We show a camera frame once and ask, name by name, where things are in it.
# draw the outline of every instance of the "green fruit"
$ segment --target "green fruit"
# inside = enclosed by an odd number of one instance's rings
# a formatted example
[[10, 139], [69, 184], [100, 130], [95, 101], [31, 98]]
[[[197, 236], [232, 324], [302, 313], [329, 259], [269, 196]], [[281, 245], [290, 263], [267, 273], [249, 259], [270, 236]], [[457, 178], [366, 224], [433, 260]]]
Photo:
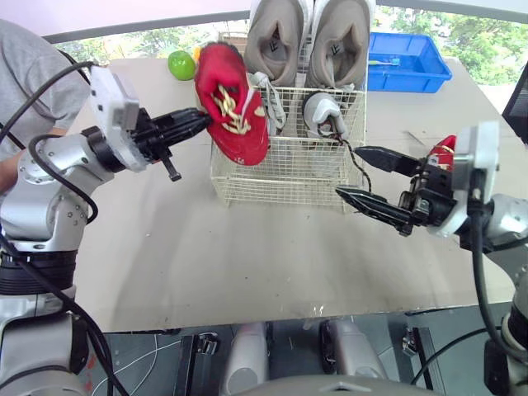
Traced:
[[195, 77], [196, 65], [185, 51], [174, 51], [168, 55], [168, 69], [178, 80], [192, 80]]

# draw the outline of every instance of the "green foliage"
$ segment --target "green foliage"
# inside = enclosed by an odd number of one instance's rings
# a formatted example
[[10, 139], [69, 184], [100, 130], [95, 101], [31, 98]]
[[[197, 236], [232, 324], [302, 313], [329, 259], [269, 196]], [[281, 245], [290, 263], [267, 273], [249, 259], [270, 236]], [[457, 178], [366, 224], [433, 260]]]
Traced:
[[166, 58], [176, 50], [190, 53], [196, 46], [211, 40], [208, 34], [194, 26], [137, 31], [129, 33], [128, 37], [138, 42], [134, 51], [149, 58]]
[[444, 56], [455, 56], [479, 84], [516, 83], [528, 59], [528, 25], [476, 16], [383, 7], [391, 28], [429, 35]]
[[207, 31], [185, 26], [70, 41], [55, 47], [77, 61], [96, 60], [99, 64], [108, 64], [119, 58], [166, 58], [175, 50], [191, 53], [196, 46], [211, 40]]

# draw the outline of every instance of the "toothbrush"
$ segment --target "toothbrush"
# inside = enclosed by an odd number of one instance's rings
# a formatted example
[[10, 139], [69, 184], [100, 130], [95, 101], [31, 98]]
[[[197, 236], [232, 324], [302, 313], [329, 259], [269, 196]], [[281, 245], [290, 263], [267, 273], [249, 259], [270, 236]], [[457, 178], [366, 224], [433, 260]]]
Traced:
[[369, 60], [369, 66], [380, 66], [380, 65], [399, 66], [399, 58], [391, 59], [390, 62], [381, 62], [379, 60]]

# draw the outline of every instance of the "person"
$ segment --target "person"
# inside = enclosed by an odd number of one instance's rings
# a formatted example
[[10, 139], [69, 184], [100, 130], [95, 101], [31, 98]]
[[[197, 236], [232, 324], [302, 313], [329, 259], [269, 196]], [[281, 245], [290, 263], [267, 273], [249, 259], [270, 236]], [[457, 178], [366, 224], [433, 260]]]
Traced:
[[[50, 77], [71, 63], [43, 38], [0, 19], [0, 123], [5, 123]], [[25, 146], [40, 134], [64, 135], [90, 92], [79, 73], [48, 89], [14, 124], [11, 133]], [[6, 137], [0, 144], [0, 194], [17, 181], [22, 151]]]

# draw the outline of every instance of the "blue plastic crate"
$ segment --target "blue plastic crate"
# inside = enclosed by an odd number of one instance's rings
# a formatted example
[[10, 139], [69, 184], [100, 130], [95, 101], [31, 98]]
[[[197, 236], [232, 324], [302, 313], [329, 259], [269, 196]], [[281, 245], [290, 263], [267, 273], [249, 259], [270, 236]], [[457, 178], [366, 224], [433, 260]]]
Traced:
[[398, 65], [369, 65], [369, 91], [438, 91], [453, 75], [431, 37], [394, 33], [370, 33], [369, 60]]

